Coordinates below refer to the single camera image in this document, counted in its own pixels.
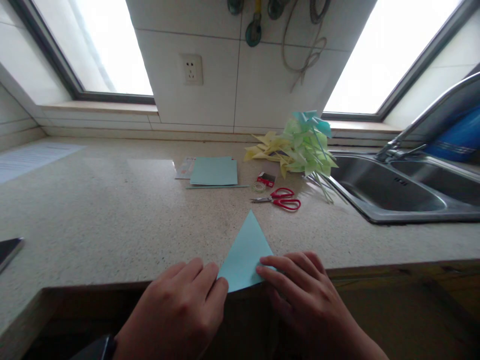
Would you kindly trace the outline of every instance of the sink basin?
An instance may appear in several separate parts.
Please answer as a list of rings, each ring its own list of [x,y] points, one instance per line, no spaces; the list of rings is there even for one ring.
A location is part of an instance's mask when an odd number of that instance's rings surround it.
[[[394,161],[390,165],[410,178],[455,200],[480,207],[480,183],[442,167],[416,161]]]
[[[429,162],[379,162],[375,154],[333,152],[328,179],[370,222],[480,221],[480,181]]]
[[[387,167],[366,158],[338,156],[331,176],[350,194],[373,206],[402,212],[445,208],[436,195]]]

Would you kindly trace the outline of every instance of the hand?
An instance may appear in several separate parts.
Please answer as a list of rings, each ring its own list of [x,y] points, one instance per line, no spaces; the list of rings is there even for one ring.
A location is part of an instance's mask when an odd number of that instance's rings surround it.
[[[199,258],[153,281],[116,336],[114,360],[197,359],[224,316],[229,284]]]
[[[298,332],[311,358],[388,359],[354,320],[317,254],[266,256],[260,263],[279,270],[256,268],[271,285],[268,295],[273,308]]]

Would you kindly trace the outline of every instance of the clear tape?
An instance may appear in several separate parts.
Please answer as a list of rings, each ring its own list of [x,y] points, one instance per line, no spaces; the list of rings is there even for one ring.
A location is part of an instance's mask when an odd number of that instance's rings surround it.
[[[263,182],[254,182],[251,186],[251,189],[256,193],[263,193],[267,186]]]

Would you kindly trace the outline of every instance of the speckled countertop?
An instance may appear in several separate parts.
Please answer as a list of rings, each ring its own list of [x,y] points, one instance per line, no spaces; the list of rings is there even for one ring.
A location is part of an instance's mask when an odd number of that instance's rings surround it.
[[[378,226],[299,175],[279,179],[297,213],[251,204],[249,188],[188,190],[175,180],[186,156],[229,156],[239,184],[261,161],[245,143],[53,138],[87,145],[0,185],[0,239],[25,246],[0,274],[0,334],[44,287],[138,282],[200,256],[222,264],[250,209],[274,254],[314,250],[327,268],[480,258],[480,223]]]

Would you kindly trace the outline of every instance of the right hand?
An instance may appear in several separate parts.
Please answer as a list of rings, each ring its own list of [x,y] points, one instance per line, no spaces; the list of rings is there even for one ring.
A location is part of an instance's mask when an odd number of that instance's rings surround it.
[[[271,285],[273,308],[300,335],[310,357],[388,360],[354,320],[317,254],[266,256],[260,263],[278,269],[257,266],[256,272]]]

